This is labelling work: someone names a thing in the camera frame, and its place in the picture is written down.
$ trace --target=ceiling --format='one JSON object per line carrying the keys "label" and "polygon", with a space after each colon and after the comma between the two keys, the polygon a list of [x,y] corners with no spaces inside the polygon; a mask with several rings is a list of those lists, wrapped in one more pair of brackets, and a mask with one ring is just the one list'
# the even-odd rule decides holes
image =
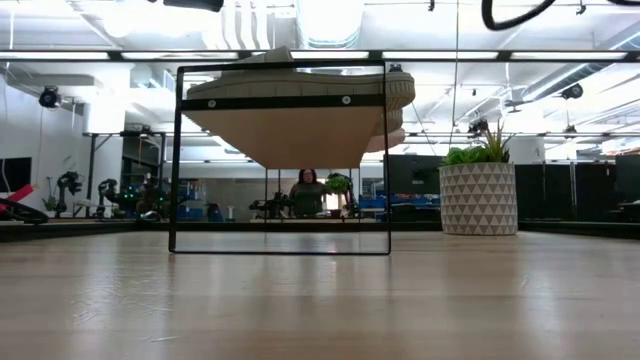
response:
{"label": "ceiling", "polygon": [[[495,14],[497,18],[513,17],[537,2],[496,1]],[[587,8],[582,15],[576,15],[579,0],[559,0],[520,27],[490,32],[480,18],[480,0],[436,0],[432,12],[429,1],[365,0],[358,7],[357,0],[325,0],[325,6],[318,9],[309,7],[311,0],[227,0],[220,14],[149,5],[144,0],[3,0],[0,42],[3,48],[13,49],[242,50],[283,45],[295,49],[310,47],[301,40],[301,29],[307,29],[309,34],[326,33],[328,38],[354,32],[356,41],[350,46],[367,50],[610,50],[620,37],[640,33],[640,10],[612,6],[605,0],[583,2]],[[305,11],[313,13],[315,20],[306,20]],[[174,102],[169,90],[132,88],[113,81],[114,72],[132,66],[23,63],[14,71],[30,76],[92,75],[131,103],[127,122],[172,131]],[[154,74],[175,73],[177,66],[149,65]],[[640,130],[640,109],[635,103],[640,66],[636,64],[616,64],[581,79],[585,93],[580,99],[547,96],[519,106],[522,111],[518,113],[509,113],[511,109],[504,104],[514,98],[514,89],[540,84],[575,65],[411,62],[402,66],[416,80],[416,100],[404,111],[408,132],[449,132],[452,124],[466,132],[468,122],[478,117],[490,121],[502,117],[510,131],[562,131],[568,122],[580,132]],[[198,130],[187,125],[185,131]],[[582,147],[604,140],[590,138]],[[394,151],[433,151],[426,143],[412,142],[415,139]]]}

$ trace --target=black hose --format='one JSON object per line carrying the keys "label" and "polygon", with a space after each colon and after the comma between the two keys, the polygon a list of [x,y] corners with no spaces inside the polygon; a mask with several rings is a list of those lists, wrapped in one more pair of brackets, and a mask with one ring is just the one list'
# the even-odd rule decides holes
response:
{"label": "black hose", "polygon": [[13,220],[23,221],[26,224],[33,225],[40,225],[49,221],[49,217],[45,213],[27,205],[3,198],[0,198],[0,204],[6,206],[4,211],[9,215],[9,218]]}
{"label": "black hose", "polygon": [[[525,22],[535,18],[547,10],[556,0],[544,0],[542,4],[536,6],[534,9],[526,14],[520,15],[516,18],[507,21],[496,22],[493,18],[493,0],[482,0],[482,21],[489,30],[499,31],[511,29],[524,24]],[[607,0],[615,5],[622,6],[640,6],[638,0]]]}
{"label": "black hose", "polygon": [[610,3],[622,6],[640,6],[640,2],[638,0],[629,1],[629,0],[609,0]]}

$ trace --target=ceiling duct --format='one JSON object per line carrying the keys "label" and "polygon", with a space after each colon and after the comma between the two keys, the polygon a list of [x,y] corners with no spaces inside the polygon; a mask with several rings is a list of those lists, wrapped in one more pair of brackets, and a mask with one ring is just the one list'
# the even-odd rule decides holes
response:
{"label": "ceiling duct", "polygon": [[358,43],[363,0],[296,0],[300,47],[353,49]]}
{"label": "ceiling duct", "polygon": [[[636,23],[600,46],[601,49],[618,51],[640,50],[640,23]],[[586,63],[581,65],[567,65],[546,76],[544,79],[529,85],[520,94],[520,98],[514,97],[512,104],[541,100],[549,95],[556,94],[569,86],[613,65],[609,62]]]}

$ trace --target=small plant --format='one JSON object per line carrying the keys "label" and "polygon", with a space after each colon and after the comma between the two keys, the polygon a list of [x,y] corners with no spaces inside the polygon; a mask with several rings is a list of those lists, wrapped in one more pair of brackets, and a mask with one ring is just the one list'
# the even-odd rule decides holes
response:
{"label": "small plant", "polygon": [[450,166],[482,162],[508,163],[510,155],[509,149],[506,148],[506,145],[513,135],[503,141],[503,128],[504,122],[500,124],[498,121],[498,129],[495,133],[492,133],[488,127],[483,129],[481,133],[485,136],[486,140],[482,141],[483,145],[481,146],[473,146],[464,150],[460,148],[451,148],[443,161],[443,165]]}
{"label": "small plant", "polygon": [[49,182],[49,196],[46,199],[43,198],[42,203],[44,204],[45,210],[56,211],[58,201],[53,196],[53,191],[51,190],[51,176],[47,176],[47,181]]}
{"label": "small plant", "polygon": [[333,173],[327,177],[325,186],[332,194],[346,194],[351,186],[351,179],[348,176]]}

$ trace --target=person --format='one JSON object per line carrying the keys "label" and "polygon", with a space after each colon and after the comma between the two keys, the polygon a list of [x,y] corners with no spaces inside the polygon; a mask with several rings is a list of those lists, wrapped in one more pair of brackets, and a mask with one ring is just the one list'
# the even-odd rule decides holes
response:
{"label": "person", "polygon": [[329,192],[327,187],[318,182],[318,175],[314,169],[301,169],[298,183],[289,192],[289,199],[293,200],[293,213],[296,217],[313,217],[322,212],[322,203]]}

